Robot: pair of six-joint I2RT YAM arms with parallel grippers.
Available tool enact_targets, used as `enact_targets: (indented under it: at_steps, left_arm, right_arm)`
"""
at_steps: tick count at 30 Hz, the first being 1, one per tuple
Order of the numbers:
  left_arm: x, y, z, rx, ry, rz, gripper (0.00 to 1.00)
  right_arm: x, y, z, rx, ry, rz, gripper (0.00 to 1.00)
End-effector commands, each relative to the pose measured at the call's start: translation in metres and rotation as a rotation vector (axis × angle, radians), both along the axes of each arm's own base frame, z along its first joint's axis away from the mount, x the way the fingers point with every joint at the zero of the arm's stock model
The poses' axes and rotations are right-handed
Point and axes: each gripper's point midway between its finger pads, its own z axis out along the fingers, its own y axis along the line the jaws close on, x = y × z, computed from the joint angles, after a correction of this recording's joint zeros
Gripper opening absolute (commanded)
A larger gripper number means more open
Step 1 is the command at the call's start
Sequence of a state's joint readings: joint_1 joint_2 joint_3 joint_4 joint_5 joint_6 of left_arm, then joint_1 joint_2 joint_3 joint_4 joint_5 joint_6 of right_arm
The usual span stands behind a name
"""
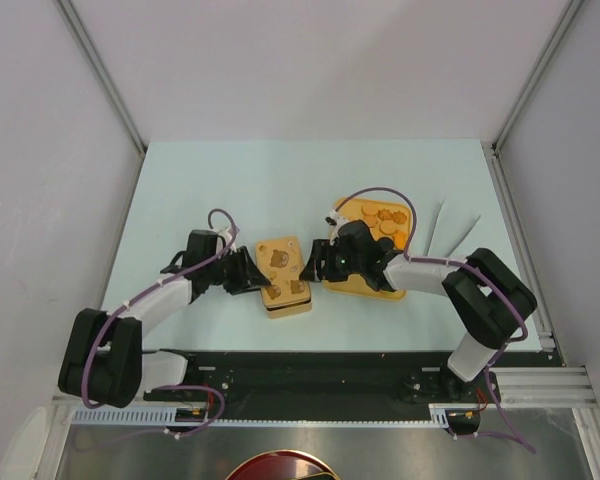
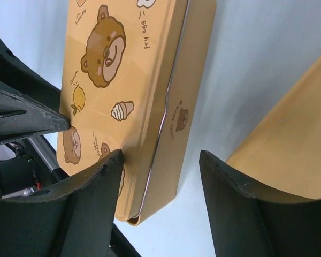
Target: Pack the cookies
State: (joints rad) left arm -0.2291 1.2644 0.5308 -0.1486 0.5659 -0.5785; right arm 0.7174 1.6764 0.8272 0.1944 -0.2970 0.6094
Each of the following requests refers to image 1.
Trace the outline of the silver tin lid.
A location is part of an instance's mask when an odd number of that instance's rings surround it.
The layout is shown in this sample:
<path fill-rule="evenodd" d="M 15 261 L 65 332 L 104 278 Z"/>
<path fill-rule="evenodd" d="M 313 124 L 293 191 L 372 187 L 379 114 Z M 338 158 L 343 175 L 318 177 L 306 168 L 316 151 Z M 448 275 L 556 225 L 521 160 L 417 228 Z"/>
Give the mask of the silver tin lid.
<path fill-rule="evenodd" d="M 305 266 L 299 239 L 295 236 L 259 241 L 255 244 L 256 266 L 269 280 L 261 289 L 263 304 L 268 311 L 309 304 L 311 290 L 300 279 Z"/>

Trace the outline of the yellow cookie tin box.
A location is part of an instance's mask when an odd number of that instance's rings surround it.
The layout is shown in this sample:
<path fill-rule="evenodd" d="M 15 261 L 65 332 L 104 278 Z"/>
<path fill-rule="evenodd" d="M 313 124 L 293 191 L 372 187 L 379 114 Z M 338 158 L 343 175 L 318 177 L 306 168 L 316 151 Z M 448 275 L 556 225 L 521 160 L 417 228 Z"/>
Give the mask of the yellow cookie tin box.
<path fill-rule="evenodd" d="M 294 304 L 278 306 L 274 308 L 266 308 L 267 316 L 270 319 L 279 319 L 309 312 L 312 309 L 312 298 L 297 302 Z"/>

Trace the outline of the metal tongs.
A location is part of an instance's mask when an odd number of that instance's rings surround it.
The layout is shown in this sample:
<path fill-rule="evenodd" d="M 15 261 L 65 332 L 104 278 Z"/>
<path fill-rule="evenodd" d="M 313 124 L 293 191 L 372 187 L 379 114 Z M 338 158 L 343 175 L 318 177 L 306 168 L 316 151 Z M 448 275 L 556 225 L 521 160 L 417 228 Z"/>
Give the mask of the metal tongs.
<path fill-rule="evenodd" d="M 455 202 L 442 199 L 436 206 L 427 233 L 424 255 L 451 257 L 457 254 L 482 214 L 462 208 Z"/>

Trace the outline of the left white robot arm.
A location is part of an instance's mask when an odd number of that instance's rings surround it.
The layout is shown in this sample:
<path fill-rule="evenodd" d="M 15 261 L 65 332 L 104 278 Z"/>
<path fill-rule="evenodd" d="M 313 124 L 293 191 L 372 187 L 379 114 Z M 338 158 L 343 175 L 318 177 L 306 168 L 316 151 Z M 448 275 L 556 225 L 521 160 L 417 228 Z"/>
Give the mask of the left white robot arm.
<path fill-rule="evenodd" d="M 107 312 L 85 308 L 74 319 L 58 375 L 65 394 L 88 408 L 123 408 L 141 388 L 143 338 L 173 313 L 219 286 L 230 295 L 269 287 L 230 228 L 193 230 L 186 248 L 161 269 L 148 288 Z"/>

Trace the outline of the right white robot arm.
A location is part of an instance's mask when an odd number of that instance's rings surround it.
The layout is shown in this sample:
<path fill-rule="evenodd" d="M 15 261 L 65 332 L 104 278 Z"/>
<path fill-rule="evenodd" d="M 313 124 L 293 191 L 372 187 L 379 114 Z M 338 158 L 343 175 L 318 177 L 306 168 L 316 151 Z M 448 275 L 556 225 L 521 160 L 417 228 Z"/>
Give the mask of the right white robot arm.
<path fill-rule="evenodd" d="M 477 376 L 512 342 L 528 337 L 526 320 L 537 309 L 531 290 L 487 248 L 464 260 L 411 256 L 389 238 L 375 239 L 361 220 L 316 239 L 299 275 L 303 281 L 345 282 L 360 276 L 375 292 L 417 291 L 450 300 L 466 333 L 447 360 L 443 393 L 464 401 L 477 389 Z"/>

